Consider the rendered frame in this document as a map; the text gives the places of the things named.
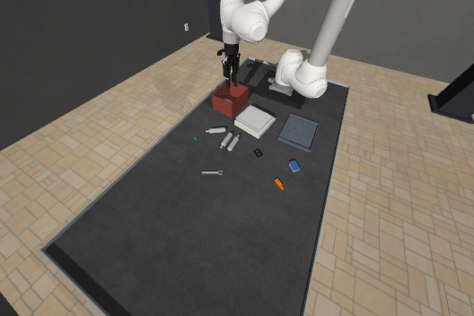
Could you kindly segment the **white digital scale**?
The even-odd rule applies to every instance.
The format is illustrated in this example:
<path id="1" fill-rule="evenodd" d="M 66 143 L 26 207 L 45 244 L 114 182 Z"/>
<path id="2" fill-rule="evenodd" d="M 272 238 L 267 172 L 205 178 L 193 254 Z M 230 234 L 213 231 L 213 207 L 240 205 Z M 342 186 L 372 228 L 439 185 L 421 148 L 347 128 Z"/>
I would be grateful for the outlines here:
<path id="1" fill-rule="evenodd" d="M 275 117 L 250 105 L 236 117 L 234 125 L 259 139 L 275 121 Z"/>

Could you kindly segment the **red open box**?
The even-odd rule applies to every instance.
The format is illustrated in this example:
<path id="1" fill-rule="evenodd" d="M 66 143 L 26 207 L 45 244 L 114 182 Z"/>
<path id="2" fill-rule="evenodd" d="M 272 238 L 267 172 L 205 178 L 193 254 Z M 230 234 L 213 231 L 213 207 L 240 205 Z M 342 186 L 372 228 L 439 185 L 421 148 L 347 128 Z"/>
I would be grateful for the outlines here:
<path id="1" fill-rule="evenodd" d="M 230 80 L 230 88 L 225 84 L 212 94 L 213 110 L 232 118 L 248 102 L 248 94 L 249 87 Z M 223 99 L 228 99 L 233 103 Z"/>

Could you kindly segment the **blue rectangular box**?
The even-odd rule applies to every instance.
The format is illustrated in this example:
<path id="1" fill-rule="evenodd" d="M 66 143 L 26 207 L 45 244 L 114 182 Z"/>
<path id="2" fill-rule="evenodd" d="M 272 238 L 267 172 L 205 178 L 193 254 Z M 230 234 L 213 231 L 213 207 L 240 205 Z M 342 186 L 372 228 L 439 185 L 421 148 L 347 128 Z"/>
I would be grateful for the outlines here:
<path id="1" fill-rule="evenodd" d="M 297 164 L 296 161 L 290 162 L 290 163 L 289 163 L 289 166 L 291 167 L 291 169 L 292 169 L 293 172 L 300 170 L 300 167 L 298 166 L 298 164 Z"/>

